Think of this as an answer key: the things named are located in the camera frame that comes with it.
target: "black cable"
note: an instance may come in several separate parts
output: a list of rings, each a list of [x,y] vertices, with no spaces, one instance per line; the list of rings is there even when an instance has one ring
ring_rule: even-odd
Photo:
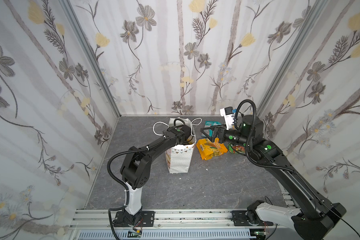
[[[112,217],[110,215],[110,211],[120,211],[122,209],[125,209],[126,206],[122,206],[116,209],[108,209],[108,218],[109,218],[109,225],[110,225],[110,229],[112,230],[113,236],[116,238],[116,240],[120,240],[115,232],[115,228],[113,228],[113,222],[112,222]]]
[[[271,202],[271,200],[269,199],[269,197],[264,196],[264,199],[265,199],[265,202],[266,202],[266,203],[268,203],[268,202],[267,202],[267,199],[268,199],[268,200],[269,200],[269,202],[271,203],[271,205],[273,205],[273,204],[272,204],[272,202]]]
[[[241,103],[239,103],[239,106],[237,107],[236,109],[236,113],[235,113],[235,118],[233,119],[233,124],[236,128],[236,130],[240,131],[239,130],[239,127],[237,126],[237,115],[240,111],[240,108],[241,106],[244,104],[244,103],[250,103],[251,106],[252,106],[252,110],[253,110],[253,118],[252,118],[252,123],[251,123],[251,129],[250,129],[250,132],[248,134],[248,137],[247,137],[247,142],[245,143],[246,144],[246,147],[249,147],[250,148],[250,151],[253,151],[253,146],[252,146],[252,134],[254,132],[254,125],[255,125],[255,122],[256,122],[256,105],[255,103],[252,101],[252,100],[249,100],[249,99],[245,99],[243,101],[241,101]],[[297,174],[296,171],[288,168],[288,167],[282,167],[282,166],[279,166],[279,165],[265,165],[265,164],[260,164],[260,163],[257,163],[256,161],[254,161],[250,155],[249,155],[249,151],[245,151],[245,156],[247,157],[247,159],[252,163],[254,164],[255,166],[258,166],[258,167],[267,167],[267,168],[277,168],[277,169],[281,169],[281,170],[287,170],[288,172],[291,172],[293,174]]]
[[[332,211],[332,209],[330,209],[329,207],[327,207],[327,205],[325,205],[321,199],[319,199],[319,197],[315,194],[314,191],[312,191],[312,189],[309,187],[309,185],[306,183],[306,181],[304,181],[304,179],[298,174],[299,178],[305,183],[305,185],[307,185],[308,189],[311,190],[311,192],[313,193],[313,195],[315,195],[315,197],[321,202],[322,205],[324,205],[324,207],[326,207],[329,211],[331,211],[333,214],[335,214],[338,218],[340,218],[343,222],[345,222],[350,228],[352,228],[352,230],[354,230],[354,232],[359,236],[360,238],[360,234],[349,224],[347,223],[343,218],[341,218],[339,215],[337,215],[334,211]]]

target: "snack package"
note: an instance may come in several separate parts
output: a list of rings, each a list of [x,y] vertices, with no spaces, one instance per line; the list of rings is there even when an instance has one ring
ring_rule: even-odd
[[[228,146],[228,149],[229,149],[229,151],[230,151],[231,153],[237,153],[237,152],[239,152],[239,153],[245,154],[245,149],[244,149],[244,147],[243,147],[243,146],[240,146],[240,145],[232,145],[232,144],[230,144],[230,145]]]
[[[197,149],[200,152],[203,160],[211,159],[212,157],[220,156],[228,151],[222,143],[211,142],[208,138],[203,138],[197,141]]]
[[[220,122],[215,122],[215,121],[205,121],[205,126],[204,127],[211,127],[211,126],[217,126],[217,125],[221,125]],[[209,135],[212,136],[213,131],[210,129],[209,130]]]

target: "yellow flower pattern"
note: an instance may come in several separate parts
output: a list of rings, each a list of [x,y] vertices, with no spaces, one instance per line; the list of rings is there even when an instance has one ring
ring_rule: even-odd
[[[182,77],[181,78],[183,80],[183,82],[186,82],[186,83],[193,83],[194,80],[190,77]]]
[[[10,215],[10,220],[14,220],[16,218],[16,214],[11,214]]]
[[[60,23],[56,23],[56,28],[58,29],[59,33],[64,36],[65,34],[64,26]]]
[[[217,20],[216,19],[214,19],[214,18],[210,18],[210,20],[209,20],[209,28],[214,28],[214,27],[216,27],[216,25],[217,25]]]
[[[106,47],[109,44],[109,39],[101,33],[96,33],[96,44],[99,47]]]
[[[254,39],[254,36],[252,35],[252,33],[247,33],[243,40],[240,42],[240,45],[243,47],[249,46],[252,43],[254,43],[256,40]]]
[[[81,101],[81,107],[85,108],[90,102],[91,102],[90,98],[83,98],[83,100]]]
[[[43,11],[39,7],[39,5],[32,0],[29,1],[28,18],[36,24],[42,24],[45,20]]]
[[[360,13],[353,15],[349,18],[348,27],[352,31],[360,30]]]
[[[360,57],[360,44],[352,51],[350,54],[351,58],[358,58]]]
[[[288,99],[284,99],[283,101],[284,105],[287,105],[288,103],[291,105],[291,107],[296,106],[295,97],[292,94],[289,94]]]
[[[203,11],[204,5],[205,0],[193,0],[189,5],[189,9],[194,13],[199,13]]]

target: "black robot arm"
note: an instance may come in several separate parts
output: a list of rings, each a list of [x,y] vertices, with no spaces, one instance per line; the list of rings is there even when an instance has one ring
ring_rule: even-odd
[[[249,132],[253,124],[255,128],[252,137]],[[238,128],[239,130],[227,130],[225,125],[219,125],[202,128],[200,131],[212,142],[218,139],[219,143],[244,146],[245,151],[249,152],[248,160],[269,171],[301,208],[300,212],[295,211],[286,219],[286,214],[290,214],[287,209],[285,212],[283,208],[275,210],[275,207],[270,208],[269,204],[257,200],[248,207],[247,220],[253,224],[275,222],[294,228],[305,240],[321,240],[346,213],[346,209],[340,203],[333,204],[321,195],[298,173],[274,142],[263,138],[263,122],[259,118],[256,117],[253,123],[252,115],[244,116]],[[213,131],[212,136],[206,133],[209,130]],[[248,137],[252,139],[252,147],[246,144]]]
[[[141,147],[139,149],[145,149],[146,151],[128,153],[125,156],[120,174],[122,175],[122,180],[127,182],[132,189],[141,188],[145,185],[149,179],[151,164],[158,156],[171,147],[187,143],[191,136],[191,128],[178,118],[175,119],[174,124],[177,121],[181,121],[182,124],[169,127],[166,131],[163,131],[163,137],[156,139],[148,145],[155,147]],[[129,150],[136,149],[138,148],[133,146]]]

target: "paper gift bag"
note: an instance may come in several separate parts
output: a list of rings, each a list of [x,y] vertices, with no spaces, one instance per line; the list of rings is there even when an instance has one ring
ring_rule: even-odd
[[[175,119],[176,118],[171,118],[169,120],[168,123],[169,127],[173,126],[173,121]],[[165,151],[165,158],[167,159],[167,166],[169,173],[188,172],[189,165],[191,164],[192,153],[196,142],[195,129],[193,128],[192,125],[198,125],[198,124],[192,124],[192,122],[188,118],[186,119],[180,118],[180,119],[182,119],[185,122],[185,124],[188,127],[191,127],[192,129],[192,135],[190,136],[189,139],[187,139],[192,144],[176,145]]]

